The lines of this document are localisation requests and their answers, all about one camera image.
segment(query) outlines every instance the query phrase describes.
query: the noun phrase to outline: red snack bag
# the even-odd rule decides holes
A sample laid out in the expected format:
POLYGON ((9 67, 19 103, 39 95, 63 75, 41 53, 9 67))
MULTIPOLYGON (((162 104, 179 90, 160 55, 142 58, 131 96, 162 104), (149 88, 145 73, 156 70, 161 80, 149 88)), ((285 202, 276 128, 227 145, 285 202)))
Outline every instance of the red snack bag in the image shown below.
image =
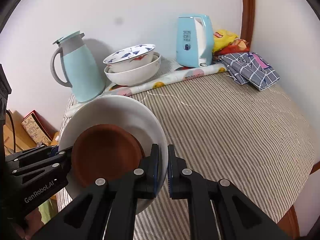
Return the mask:
POLYGON ((226 55, 229 53, 237 53, 237 52, 249 52, 250 48, 248 47, 248 42, 245 40, 234 40, 231 44, 226 46, 225 48, 215 52, 215 56, 226 55))

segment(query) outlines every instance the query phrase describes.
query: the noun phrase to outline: brown wooden trim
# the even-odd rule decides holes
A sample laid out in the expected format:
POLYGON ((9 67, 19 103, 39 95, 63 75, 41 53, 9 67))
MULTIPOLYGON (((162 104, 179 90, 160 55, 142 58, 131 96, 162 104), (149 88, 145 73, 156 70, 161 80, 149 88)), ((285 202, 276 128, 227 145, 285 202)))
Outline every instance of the brown wooden trim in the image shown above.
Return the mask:
POLYGON ((297 215, 292 206, 288 212, 281 218, 277 224, 284 232, 292 239, 297 239, 300 236, 297 215))
POLYGON ((320 169, 320 162, 317 162, 315 165, 313 165, 310 175, 319 169, 320 169))
POLYGON ((243 11, 240 38, 246 40, 249 42, 249 45, 251 45, 255 14, 255 0, 242 0, 242 4, 243 11))

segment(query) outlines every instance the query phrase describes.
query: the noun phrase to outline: striped tablecloth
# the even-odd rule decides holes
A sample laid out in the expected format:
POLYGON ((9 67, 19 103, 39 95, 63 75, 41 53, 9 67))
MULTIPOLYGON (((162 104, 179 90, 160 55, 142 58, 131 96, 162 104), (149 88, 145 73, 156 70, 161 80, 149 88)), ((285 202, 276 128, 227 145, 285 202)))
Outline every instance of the striped tablecloth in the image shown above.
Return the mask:
MULTIPOLYGON (((229 179, 274 222, 302 190, 314 161, 313 133, 278 85, 260 92, 219 73, 131 97, 156 115, 189 168, 229 179)), ((60 210, 70 201, 65 189, 58 193, 60 210)), ((134 239, 190 239, 187 201, 169 198, 167 179, 136 215, 134 239)))

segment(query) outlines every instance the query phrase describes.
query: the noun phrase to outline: metal screw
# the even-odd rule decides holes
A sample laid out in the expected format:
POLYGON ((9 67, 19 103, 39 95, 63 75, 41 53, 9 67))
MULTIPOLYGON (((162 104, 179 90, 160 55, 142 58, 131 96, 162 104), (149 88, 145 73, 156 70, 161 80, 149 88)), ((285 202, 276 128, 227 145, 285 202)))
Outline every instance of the metal screw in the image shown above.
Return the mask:
POLYGON ((105 182, 106 182, 106 180, 103 178, 96 179, 96 184, 98 186, 102 186, 103 184, 105 184, 105 182))
POLYGON ((133 173, 136 174, 136 175, 142 175, 144 173, 144 170, 143 169, 135 169, 133 171, 133 173))
POLYGON ((183 169, 182 170, 182 174, 184 174, 184 175, 191 175, 191 173, 192 173, 192 170, 190 170, 190 169, 183 169))
POLYGON ((220 180, 220 184, 223 187, 228 187, 230 185, 230 181, 227 179, 222 179, 222 180, 220 180))

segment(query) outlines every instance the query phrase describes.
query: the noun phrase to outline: blue electric kettle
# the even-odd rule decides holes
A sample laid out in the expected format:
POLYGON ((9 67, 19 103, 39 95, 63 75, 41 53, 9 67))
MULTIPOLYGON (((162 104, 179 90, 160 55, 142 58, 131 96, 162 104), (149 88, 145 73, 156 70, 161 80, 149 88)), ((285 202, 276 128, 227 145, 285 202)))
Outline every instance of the blue electric kettle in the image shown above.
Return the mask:
POLYGON ((193 14, 178 18, 177 62, 180 65, 211 65, 213 45, 213 29, 209 16, 193 14))
POLYGON ((84 44, 84 33, 80 31, 55 41, 59 48, 51 58, 51 73, 62 86, 70 87, 78 102, 89 101, 104 91, 105 81, 102 78, 92 53, 84 44), (67 82, 63 82, 54 68, 54 59, 60 54, 63 74, 67 82))

